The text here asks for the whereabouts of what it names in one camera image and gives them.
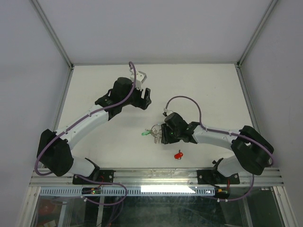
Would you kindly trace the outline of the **metal keyring with clips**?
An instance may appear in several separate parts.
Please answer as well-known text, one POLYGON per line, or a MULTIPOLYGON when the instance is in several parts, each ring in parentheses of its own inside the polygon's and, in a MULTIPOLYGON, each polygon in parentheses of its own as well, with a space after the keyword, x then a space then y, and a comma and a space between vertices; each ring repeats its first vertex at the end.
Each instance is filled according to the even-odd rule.
POLYGON ((149 129, 145 129, 144 132, 147 132, 148 135, 153 136, 155 144, 160 144, 161 143, 162 129, 161 129, 161 124, 160 123, 153 125, 149 129))

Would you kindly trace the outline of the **key with red tag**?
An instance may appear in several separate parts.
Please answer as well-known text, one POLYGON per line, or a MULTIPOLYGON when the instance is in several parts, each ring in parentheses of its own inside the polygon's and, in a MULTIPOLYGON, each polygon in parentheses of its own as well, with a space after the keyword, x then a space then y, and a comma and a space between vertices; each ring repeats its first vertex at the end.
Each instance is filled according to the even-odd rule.
POLYGON ((181 152, 181 150, 179 149, 179 150, 178 150, 178 153, 174 155, 174 158, 177 159, 177 160, 181 160, 182 157, 183 157, 183 155, 184 155, 184 154, 183 154, 183 153, 181 152))

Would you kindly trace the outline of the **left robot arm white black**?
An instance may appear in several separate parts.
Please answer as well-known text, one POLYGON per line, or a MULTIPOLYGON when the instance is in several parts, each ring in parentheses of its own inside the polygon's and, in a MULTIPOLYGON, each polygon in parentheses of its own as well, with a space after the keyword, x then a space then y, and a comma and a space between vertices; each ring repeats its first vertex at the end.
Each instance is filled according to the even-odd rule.
POLYGON ((143 88, 146 79, 142 72, 130 78, 119 77, 113 87, 79 119, 56 131, 47 129, 42 132, 36 162, 42 163, 49 173, 57 177, 71 173, 82 175, 90 184, 97 182, 99 166, 88 158, 74 156, 72 149, 96 127, 121 113, 123 107, 132 105, 146 110, 152 102, 151 90, 143 88))

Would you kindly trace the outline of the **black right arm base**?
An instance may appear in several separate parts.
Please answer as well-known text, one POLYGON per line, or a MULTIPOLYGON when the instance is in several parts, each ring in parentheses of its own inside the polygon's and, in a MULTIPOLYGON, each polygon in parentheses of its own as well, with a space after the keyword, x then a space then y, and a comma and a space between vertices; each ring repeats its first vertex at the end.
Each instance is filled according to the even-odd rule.
POLYGON ((214 167, 206 169, 198 169, 196 171, 197 182, 199 185, 208 184, 214 187, 219 187, 219 185, 238 185, 240 184, 239 175, 232 174, 229 177, 223 176, 214 167))

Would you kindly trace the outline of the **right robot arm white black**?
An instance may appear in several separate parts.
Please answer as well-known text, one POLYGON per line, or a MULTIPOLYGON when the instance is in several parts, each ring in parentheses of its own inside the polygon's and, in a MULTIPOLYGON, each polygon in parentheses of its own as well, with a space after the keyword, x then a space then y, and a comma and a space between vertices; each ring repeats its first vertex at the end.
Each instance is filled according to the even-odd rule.
POLYGON ((202 174, 204 183, 225 184, 240 172, 261 175, 272 162, 273 146, 254 128, 224 131, 202 127, 199 122, 187 123, 178 113, 167 115, 161 124, 162 144, 180 141, 193 144, 210 144, 233 152, 229 158, 213 161, 210 171, 202 174))

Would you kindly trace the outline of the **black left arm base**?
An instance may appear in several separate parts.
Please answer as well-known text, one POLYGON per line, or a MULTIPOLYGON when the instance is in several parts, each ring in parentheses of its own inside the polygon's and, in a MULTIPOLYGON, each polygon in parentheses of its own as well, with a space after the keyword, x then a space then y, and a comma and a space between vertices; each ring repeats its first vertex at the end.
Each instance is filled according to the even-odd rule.
POLYGON ((73 185, 99 185, 101 182, 112 183, 115 170, 104 170, 90 159, 74 158, 71 169, 73 185))

